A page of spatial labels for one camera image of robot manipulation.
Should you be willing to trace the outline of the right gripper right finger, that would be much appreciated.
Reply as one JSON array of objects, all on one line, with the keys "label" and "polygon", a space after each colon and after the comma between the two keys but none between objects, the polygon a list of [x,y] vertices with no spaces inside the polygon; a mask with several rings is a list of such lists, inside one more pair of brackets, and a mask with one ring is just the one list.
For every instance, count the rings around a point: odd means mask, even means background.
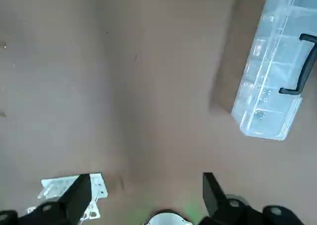
[{"label": "right gripper right finger", "polygon": [[211,172],[203,173],[203,199],[208,212],[201,225],[302,225],[286,207],[269,205],[261,212],[237,198],[228,198]]}]

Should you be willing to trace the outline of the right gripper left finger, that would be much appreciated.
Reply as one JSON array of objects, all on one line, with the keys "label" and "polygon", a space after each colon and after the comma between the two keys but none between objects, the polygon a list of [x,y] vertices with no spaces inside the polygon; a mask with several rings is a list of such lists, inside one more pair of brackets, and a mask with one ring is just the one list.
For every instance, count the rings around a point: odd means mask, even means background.
[{"label": "right gripper left finger", "polygon": [[91,201],[91,179],[81,174],[57,201],[39,205],[22,217],[15,210],[0,212],[2,225],[76,225]]}]

